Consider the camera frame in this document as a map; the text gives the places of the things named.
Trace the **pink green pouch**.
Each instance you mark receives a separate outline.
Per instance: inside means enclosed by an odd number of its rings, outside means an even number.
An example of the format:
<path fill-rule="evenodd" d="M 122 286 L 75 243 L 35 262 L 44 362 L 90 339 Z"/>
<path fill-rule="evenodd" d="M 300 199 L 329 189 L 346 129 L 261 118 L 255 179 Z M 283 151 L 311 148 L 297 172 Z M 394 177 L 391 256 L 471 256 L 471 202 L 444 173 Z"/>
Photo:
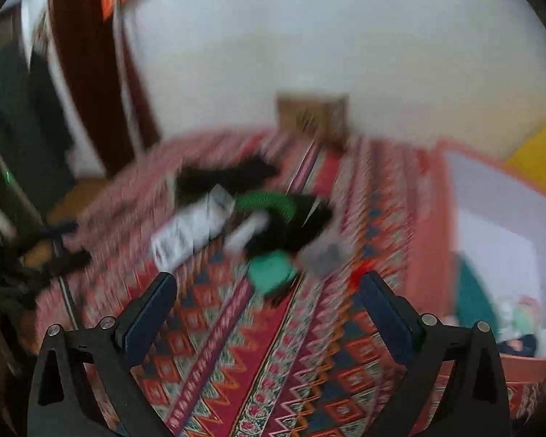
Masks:
<path fill-rule="evenodd" d="M 542 325 L 542 306 L 530 296 L 522 296 L 512 311 L 512 327 L 516 337 L 536 335 Z"/>

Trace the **printed white leaflet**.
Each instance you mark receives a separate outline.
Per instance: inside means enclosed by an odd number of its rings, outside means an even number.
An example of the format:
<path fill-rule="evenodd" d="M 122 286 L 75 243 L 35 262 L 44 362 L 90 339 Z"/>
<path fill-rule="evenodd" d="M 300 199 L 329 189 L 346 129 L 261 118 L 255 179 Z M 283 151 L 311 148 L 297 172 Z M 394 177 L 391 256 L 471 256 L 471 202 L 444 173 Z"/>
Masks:
<path fill-rule="evenodd" d="M 159 271 L 171 272 L 220 235 L 234 212 L 234 198 L 216 185 L 199 200 L 178 210 L 151 236 L 151 255 Z"/>

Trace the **coral pink storage box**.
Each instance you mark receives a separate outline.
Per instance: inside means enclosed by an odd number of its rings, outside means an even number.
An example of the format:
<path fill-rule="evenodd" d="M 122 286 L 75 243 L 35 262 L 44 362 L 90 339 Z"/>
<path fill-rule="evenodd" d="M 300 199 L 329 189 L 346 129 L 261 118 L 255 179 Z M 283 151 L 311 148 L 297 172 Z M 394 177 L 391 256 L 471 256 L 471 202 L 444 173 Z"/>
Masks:
<path fill-rule="evenodd" d="M 455 306 L 456 256 L 474 268 L 489 298 L 529 296 L 546 328 L 546 193 L 498 161 L 453 140 L 429 154 L 419 189 L 403 293 L 419 312 Z M 505 355 L 507 382 L 546 379 L 546 358 Z"/>

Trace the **patterned woven tablecloth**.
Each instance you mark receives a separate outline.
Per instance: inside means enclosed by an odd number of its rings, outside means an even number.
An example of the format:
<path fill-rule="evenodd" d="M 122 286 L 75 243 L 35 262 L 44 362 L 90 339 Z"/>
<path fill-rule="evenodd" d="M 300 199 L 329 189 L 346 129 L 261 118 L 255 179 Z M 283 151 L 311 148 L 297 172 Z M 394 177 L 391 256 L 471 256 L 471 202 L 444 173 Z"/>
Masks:
<path fill-rule="evenodd" d="M 211 242 L 176 270 L 176 303 L 135 370 L 137 383 L 175 436 L 358 436 L 400 372 L 348 276 L 374 260 L 405 296 L 431 150 L 357 135 L 339 154 L 273 131 L 205 132 L 162 143 L 79 217 L 71 245 L 92 256 L 69 280 L 79 318 L 92 327 L 119 314 L 154 279 L 151 236 L 176 211 L 171 181 L 181 166 L 228 167 L 261 154 L 280 169 L 269 188 L 329 201 L 330 230 L 353 247 L 349 263 L 324 279 L 304 277 L 272 307 L 253 291 L 241 261 Z M 546 391 L 546 379 L 507 384 L 515 417 L 531 413 Z"/>

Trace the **red small flower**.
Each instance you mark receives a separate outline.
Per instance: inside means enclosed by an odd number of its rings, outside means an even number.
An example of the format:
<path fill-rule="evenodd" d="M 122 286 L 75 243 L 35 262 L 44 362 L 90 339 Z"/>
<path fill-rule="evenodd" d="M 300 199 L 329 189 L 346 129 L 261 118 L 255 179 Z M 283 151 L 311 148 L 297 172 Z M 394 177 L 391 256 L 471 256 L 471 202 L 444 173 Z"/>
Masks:
<path fill-rule="evenodd" d="M 357 290 L 360 287 L 361 278 L 375 267 L 374 260 L 361 261 L 352 271 L 349 277 L 350 287 Z"/>

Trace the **teal green plastic case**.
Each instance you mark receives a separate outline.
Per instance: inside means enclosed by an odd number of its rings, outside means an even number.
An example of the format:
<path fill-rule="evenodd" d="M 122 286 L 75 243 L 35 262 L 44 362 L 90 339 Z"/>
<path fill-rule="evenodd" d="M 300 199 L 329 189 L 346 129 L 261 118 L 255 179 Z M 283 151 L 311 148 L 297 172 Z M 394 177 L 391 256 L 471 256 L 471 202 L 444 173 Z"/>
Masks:
<path fill-rule="evenodd" d="M 292 281 L 297 275 L 291 256 L 275 251 L 248 261 L 248 280 L 259 295 L 265 296 Z"/>

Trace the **white small bottle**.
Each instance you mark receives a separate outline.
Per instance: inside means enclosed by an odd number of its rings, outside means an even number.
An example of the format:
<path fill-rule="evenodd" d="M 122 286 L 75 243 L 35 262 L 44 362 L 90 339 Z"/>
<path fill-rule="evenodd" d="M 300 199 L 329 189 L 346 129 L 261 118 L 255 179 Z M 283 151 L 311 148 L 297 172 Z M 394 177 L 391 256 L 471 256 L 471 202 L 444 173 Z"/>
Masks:
<path fill-rule="evenodd" d="M 226 253 L 240 253 L 256 234 L 265 230 L 268 223 L 269 215 L 265 211 L 253 212 L 227 235 L 223 249 Z"/>

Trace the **clear plastic bag dark items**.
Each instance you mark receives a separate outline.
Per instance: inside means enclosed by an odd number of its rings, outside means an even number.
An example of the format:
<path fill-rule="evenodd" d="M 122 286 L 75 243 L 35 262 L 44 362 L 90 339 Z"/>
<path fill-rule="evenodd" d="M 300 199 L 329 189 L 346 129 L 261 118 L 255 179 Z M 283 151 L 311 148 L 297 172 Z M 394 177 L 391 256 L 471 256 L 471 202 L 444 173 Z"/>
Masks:
<path fill-rule="evenodd" d="M 353 247 L 335 232 L 324 233 L 297 255 L 296 265 L 312 277 L 323 279 L 342 270 L 351 258 Z"/>

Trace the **black fluffy fabric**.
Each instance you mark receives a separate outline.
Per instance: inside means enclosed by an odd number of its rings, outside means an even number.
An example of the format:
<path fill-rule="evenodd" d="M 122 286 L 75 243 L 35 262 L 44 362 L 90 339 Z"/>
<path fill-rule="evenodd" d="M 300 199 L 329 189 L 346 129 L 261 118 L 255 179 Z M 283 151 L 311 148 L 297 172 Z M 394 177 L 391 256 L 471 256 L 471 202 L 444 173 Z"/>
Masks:
<path fill-rule="evenodd" d="M 186 165 L 176 175 L 176 200 L 185 206 L 218 185 L 234 198 L 237 215 L 262 211 L 268 216 L 265 229 L 244 247 L 249 259 L 274 251 L 296 255 L 321 235 L 333 210 L 325 199 L 312 194 L 265 189 L 265 182 L 279 173 L 260 155 L 245 157 L 229 168 Z"/>

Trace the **green bristle brush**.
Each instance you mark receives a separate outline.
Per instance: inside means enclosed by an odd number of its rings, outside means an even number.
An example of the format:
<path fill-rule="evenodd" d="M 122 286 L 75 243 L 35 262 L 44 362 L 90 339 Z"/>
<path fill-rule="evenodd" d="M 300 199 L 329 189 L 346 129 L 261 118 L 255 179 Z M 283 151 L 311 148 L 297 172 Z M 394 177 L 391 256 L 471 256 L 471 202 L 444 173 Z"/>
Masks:
<path fill-rule="evenodd" d="M 266 192 L 266 190 L 239 195 L 234 201 L 234 208 L 239 212 L 271 210 L 285 223 L 291 222 L 297 213 L 297 206 L 292 197 L 282 192 Z"/>

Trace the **brown cardboard box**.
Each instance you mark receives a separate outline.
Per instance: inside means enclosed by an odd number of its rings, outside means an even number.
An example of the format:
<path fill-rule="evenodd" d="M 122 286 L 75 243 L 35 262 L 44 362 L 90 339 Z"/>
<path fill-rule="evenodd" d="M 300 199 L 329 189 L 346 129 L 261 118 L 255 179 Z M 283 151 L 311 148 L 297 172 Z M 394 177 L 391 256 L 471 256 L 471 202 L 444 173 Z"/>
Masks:
<path fill-rule="evenodd" d="M 281 130 L 345 149 L 349 135 L 347 94 L 278 92 L 275 104 Z"/>

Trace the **dark red door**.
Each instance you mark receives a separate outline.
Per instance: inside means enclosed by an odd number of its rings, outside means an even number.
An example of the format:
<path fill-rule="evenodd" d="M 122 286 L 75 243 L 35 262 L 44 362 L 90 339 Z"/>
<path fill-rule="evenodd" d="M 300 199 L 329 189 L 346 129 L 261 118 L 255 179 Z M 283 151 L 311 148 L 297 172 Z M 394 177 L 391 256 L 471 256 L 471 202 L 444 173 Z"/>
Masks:
<path fill-rule="evenodd" d="M 101 0 L 48 0 L 55 48 L 79 119 L 107 176 L 135 159 L 120 95 L 112 21 Z"/>

